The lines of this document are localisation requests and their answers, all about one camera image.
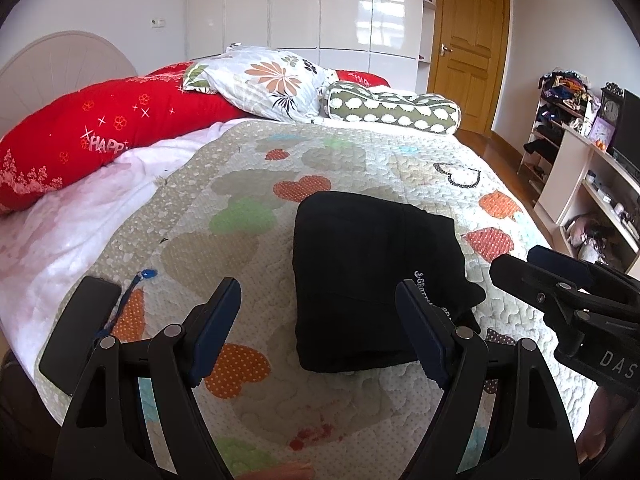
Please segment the person's right hand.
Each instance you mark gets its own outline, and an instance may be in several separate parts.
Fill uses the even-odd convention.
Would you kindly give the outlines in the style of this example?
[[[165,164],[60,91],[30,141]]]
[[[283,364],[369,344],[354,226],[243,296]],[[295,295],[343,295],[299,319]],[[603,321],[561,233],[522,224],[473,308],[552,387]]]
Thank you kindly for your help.
[[[597,388],[589,404],[589,415],[576,440],[578,463],[595,460],[620,436],[639,402],[608,390]]]

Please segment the person's left hand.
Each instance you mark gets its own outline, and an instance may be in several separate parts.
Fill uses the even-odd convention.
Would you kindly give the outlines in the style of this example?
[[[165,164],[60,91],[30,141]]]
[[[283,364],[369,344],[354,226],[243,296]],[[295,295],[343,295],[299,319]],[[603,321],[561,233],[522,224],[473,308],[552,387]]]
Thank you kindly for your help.
[[[235,480],[314,480],[314,467],[311,464],[285,463],[241,474]]]

